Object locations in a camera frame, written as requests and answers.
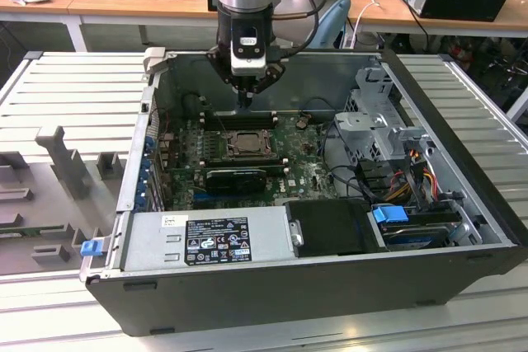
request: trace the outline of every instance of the desk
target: desk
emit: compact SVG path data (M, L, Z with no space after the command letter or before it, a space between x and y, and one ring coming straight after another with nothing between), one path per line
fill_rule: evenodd
M370 0L352 0L355 21ZM422 31L402 0L378 0L362 17L361 31L416 33ZM0 0L0 20L59 22L68 27L73 46L87 51L82 24L139 26L216 26L216 13L207 11L207 0L52 0L18 6ZM528 36L528 0L507 0L495 22L421 20L431 35L497 37Z

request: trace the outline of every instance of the table leg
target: table leg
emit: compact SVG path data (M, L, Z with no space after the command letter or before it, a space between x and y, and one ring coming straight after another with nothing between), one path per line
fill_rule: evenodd
M84 41L81 18L79 16L64 16L63 24L68 28L69 37L77 52L87 52L88 47Z
M511 106L510 110L506 113L506 115L510 118L511 121L514 123L517 122L519 117L522 116L522 114L528 109L528 87L525 89L525 91L519 96L519 99L515 101L515 103Z
M141 38L142 45L149 45L149 35L147 34L147 26L139 25L139 37Z

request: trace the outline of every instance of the white sticker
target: white sticker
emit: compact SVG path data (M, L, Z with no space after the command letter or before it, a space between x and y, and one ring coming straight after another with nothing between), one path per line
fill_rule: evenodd
M240 44L241 45L257 45L257 38L256 37L241 37Z
M185 227L189 216L186 214L171 214L162 216L162 227Z

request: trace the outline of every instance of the metal bracket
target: metal bracket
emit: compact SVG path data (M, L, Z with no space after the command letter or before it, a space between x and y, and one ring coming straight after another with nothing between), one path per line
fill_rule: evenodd
M145 50L143 67L145 73L155 74L167 67L165 61L165 47L150 47Z

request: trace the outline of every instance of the white cable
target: white cable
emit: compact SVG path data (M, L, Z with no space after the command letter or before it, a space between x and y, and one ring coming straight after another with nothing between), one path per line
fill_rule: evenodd
M363 7L363 10L361 10L360 15L357 16L356 26L354 26L354 32L352 33L351 49L354 49L354 47L356 47L357 28L360 25L360 20L361 20L361 17L363 16L363 13L366 11L367 8L369 8L370 6L374 6L374 5L378 7L380 6L380 4L377 2L370 2L369 4Z
M381 5L375 0L370 0L370 3L367 4L365 7L363 7L363 10L361 10L360 15L357 16L356 25L354 27L354 31L352 32L352 42L351 42L351 47L350 47L351 49L354 49L354 47L356 47L357 28L360 25L360 20L361 20L361 17L363 16L363 13L366 12L367 8L369 8L370 6L374 6L374 5L376 5L377 7L381 7Z

